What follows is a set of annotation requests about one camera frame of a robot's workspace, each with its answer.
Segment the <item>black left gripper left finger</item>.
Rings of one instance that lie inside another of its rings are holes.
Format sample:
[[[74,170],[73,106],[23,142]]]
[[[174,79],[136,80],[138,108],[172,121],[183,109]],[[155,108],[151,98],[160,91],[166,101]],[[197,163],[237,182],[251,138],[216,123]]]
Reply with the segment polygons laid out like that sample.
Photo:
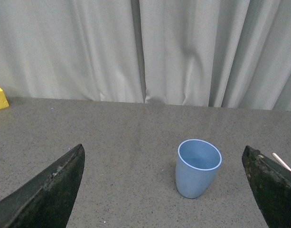
[[[65,228],[81,184],[85,151],[78,144],[0,200],[0,228]]]

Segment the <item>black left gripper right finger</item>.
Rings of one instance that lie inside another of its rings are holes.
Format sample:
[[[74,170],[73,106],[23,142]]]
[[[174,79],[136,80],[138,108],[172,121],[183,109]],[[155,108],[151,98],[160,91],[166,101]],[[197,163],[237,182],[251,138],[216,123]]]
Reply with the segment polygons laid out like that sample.
[[[291,171],[248,145],[242,163],[268,227],[291,228]]]

